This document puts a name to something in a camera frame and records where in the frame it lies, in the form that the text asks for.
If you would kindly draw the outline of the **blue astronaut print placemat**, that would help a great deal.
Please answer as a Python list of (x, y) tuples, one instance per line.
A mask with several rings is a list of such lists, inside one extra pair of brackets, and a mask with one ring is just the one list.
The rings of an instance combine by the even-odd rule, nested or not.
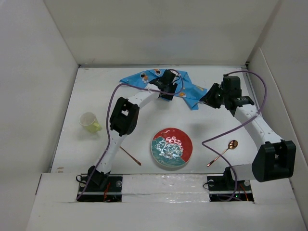
[[(161, 77), (167, 69), (151, 69), (133, 74), (120, 80), (120, 83), (126, 83), (140, 88), (145, 88), (147, 84), (158, 77)], [(182, 97), (191, 110), (198, 110), (200, 99), (206, 95), (207, 89), (199, 87), (192, 83), (189, 75), (185, 71), (171, 70), (176, 76), (172, 79), (177, 84), (175, 96)]]

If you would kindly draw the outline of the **rose gold spoon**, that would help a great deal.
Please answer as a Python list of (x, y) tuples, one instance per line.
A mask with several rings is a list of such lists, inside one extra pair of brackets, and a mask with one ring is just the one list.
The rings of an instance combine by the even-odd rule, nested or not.
[[(237, 140), (232, 140), (228, 143), (227, 149), (224, 150), (221, 155), (224, 155), (228, 150), (234, 150), (238, 146), (238, 141)], [(220, 156), (218, 155), (216, 158), (214, 158), (212, 161), (210, 161), (207, 164), (207, 167), (210, 167), (217, 159), (219, 159)]]

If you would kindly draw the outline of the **red and teal plate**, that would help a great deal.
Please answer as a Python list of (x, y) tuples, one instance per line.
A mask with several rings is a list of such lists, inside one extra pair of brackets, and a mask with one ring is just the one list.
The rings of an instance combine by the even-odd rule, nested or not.
[(193, 153), (191, 138), (178, 128), (165, 128), (152, 138), (150, 146), (154, 160), (166, 168), (181, 168)]

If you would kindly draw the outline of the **image-left white robot arm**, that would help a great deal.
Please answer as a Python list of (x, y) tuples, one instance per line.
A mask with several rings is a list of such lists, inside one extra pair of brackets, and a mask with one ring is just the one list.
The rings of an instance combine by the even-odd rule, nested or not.
[[(179, 94), (180, 91), (176, 91), (176, 78), (181, 81), (180, 85), (183, 88), (183, 79), (174, 69), (165, 70), (161, 76), (152, 79), (144, 88), (129, 83), (121, 83), (115, 88), (106, 115), (107, 147), (95, 164), (88, 169), (86, 185), (90, 183), (97, 191), (106, 188), (115, 155), (123, 140), (134, 131), (140, 110), (159, 97), (172, 100), (174, 95)], [(129, 98), (119, 97), (111, 111), (114, 95), (117, 89), (124, 85), (140, 91)]]

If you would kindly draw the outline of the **image-right white robot arm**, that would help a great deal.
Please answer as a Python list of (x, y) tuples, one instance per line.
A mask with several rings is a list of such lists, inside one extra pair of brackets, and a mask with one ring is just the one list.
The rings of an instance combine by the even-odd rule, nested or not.
[(293, 176), (296, 145), (276, 134), (260, 115), (261, 109), (250, 97), (242, 95), (239, 77), (225, 74), (223, 81), (214, 83), (201, 102), (212, 108), (225, 106), (258, 148), (252, 163), (225, 169), (222, 178), (225, 188), (232, 190), (243, 180), (266, 182)]

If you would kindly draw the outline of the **image-left black arm base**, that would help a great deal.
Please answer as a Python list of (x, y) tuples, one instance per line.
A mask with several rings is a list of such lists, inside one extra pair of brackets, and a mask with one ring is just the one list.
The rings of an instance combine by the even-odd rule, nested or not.
[(99, 172), (91, 166), (87, 174), (77, 175), (78, 202), (114, 203), (122, 201), (122, 175)]

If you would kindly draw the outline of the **image-right black arm base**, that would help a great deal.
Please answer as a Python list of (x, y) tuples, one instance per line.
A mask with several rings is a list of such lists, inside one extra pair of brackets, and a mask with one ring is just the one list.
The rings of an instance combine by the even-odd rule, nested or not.
[(237, 181), (236, 185), (231, 174), (230, 167), (227, 167), (222, 175), (207, 175), (203, 188), (208, 190), (210, 202), (223, 202), (228, 199), (230, 202), (254, 202), (250, 181), (247, 186), (243, 180)]

